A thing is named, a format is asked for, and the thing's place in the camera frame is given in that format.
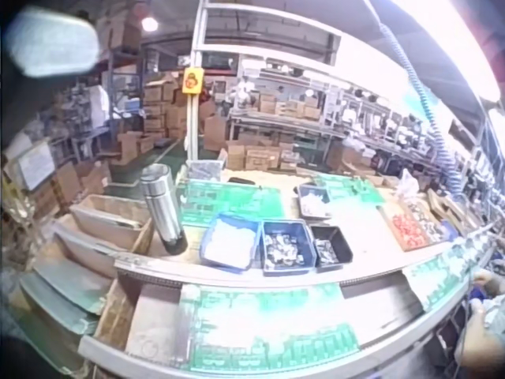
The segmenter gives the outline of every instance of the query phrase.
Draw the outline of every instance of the black plastic tray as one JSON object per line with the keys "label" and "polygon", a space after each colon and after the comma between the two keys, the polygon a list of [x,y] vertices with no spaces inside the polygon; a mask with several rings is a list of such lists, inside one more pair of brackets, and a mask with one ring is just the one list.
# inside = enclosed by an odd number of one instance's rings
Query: black plastic tray
{"label": "black plastic tray", "polygon": [[320,253],[316,247],[316,243],[314,241],[314,249],[316,250],[317,260],[316,267],[318,269],[333,269],[339,268],[343,265],[347,265],[353,261],[353,251],[350,249],[349,244],[344,238],[342,231],[339,227],[331,227],[328,225],[312,225],[310,227],[312,232],[312,236],[314,239],[327,239],[331,243],[331,247],[335,251],[337,258],[339,259],[338,263],[322,265],[320,262]]}

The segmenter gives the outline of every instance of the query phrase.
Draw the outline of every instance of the red component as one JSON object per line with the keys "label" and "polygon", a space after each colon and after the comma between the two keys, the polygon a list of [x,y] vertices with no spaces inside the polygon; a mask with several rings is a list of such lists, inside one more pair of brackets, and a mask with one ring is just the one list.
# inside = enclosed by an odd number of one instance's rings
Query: red component
{"label": "red component", "polygon": [[392,221],[409,248],[414,249],[426,244],[422,230],[415,220],[407,215],[394,215]]}

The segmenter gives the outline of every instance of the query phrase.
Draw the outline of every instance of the plastic bag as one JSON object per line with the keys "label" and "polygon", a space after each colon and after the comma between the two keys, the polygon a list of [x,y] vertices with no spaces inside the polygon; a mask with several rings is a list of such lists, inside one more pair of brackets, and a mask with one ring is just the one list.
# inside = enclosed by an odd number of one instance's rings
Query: plastic bag
{"label": "plastic bag", "polygon": [[396,196],[408,199],[416,197],[418,192],[419,183],[415,177],[412,176],[406,168],[404,168],[400,183],[398,184],[398,187],[396,187]]}

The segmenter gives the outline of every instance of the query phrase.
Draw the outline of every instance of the worker's arm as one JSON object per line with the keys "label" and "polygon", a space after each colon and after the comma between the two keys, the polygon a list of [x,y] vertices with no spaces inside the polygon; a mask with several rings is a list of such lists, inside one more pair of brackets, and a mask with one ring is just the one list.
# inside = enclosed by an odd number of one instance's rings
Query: worker's arm
{"label": "worker's arm", "polygon": [[488,270],[479,270],[473,276],[473,283],[481,288],[484,288],[486,293],[491,297],[505,295],[505,278],[496,275]]}
{"label": "worker's arm", "polygon": [[496,372],[505,362],[505,343],[484,327],[485,309],[479,300],[471,302],[472,317],[460,337],[455,357],[462,367],[477,372]]}

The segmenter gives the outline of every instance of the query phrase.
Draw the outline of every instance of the blue plastic tray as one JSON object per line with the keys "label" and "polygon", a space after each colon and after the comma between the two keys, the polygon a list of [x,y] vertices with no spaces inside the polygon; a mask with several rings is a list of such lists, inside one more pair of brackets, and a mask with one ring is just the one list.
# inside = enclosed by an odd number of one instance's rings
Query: blue plastic tray
{"label": "blue plastic tray", "polygon": [[[267,247],[265,246],[264,236],[273,234],[295,235],[298,238],[298,249],[304,258],[303,266],[279,269],[266,268]],[[312,238],[304,220],[264,220],[261,224],[260,250],[263,272],[267,276],[305,274],[316,266],[316,251],[314,250]]]}
{"label": "blue plastic tray", "polygon": [[[303,208],[301,207],[301,199],[310,193],[313,193],[317,196],[321,196],[323,198],[323,203],[328,205],[327,207],[327,213],[323,215],[308,215],[303,213]],[[323,219],[329,219],[331,218],[331,212],[330,212],[330,195],[328,194],[328,191],[324,187],[319,187],[319,186],[311,186],[309,184],[300,184],[298,186],[298,204],[300,205],[300,214],[303,218],[308,219],[308,220],[323,220]]]}
{"label": "blue plastic tray", "polygon": [[[205,257],[205,250],[207,249],[208,243],[211,241],[212,233],[214,233],[214,228],[215,228],[215,225],[217,224],[218,220],[221,220],[224,223],[227,223],[233,227],[246,228],[246,229],[249,229],[249,230],[254,231],[256,233],[254,245],[252,246],[252,248],[250,250],[237,251],[237,254],[248,254],[249,263],[246,266],[238,267],[236,265],[230,264],[230,262],[213,261],[213,260]],[[251,264],[253,262],[254,256],[256,255],[256,249],[258,247],[258,244],[260,243],[260,237],[261,237],[261,222],[260,221],[248,220],[248,219],[245,219],[240,216],[232,216],[232,215],[229,215],[226,213],[219,213],[211,221],[211,225],[209,226],[209,228],[205,232],[204,237],[202,238],[202,242],[200,244],[200,259],[203,262],[207,262],[212,265],[222,266],[224,268],[229,268],[232,271],[242,272],[245,270],[249,270],[251,267]]]}

